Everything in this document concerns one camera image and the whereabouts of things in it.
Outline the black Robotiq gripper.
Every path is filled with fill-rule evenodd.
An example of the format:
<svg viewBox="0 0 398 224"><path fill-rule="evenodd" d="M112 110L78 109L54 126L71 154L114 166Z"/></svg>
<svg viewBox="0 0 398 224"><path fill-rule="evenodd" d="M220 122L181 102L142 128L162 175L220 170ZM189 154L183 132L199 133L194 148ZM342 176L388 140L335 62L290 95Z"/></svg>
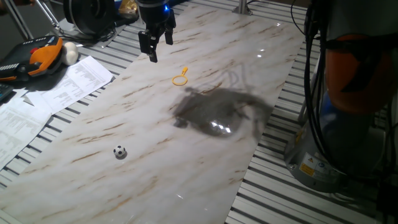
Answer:
<svg viewBox="0 0 398 224"><path fill-rule="evenodd" d="M146 30L138 33L141 52L146 54L151 62L157 63L156 48L162 30L156 27L165 23L165 42L172 45L176 28L174 10L170 9L169 0L137 0L136 2L139 6L140 17L146 25Z"/></svg>

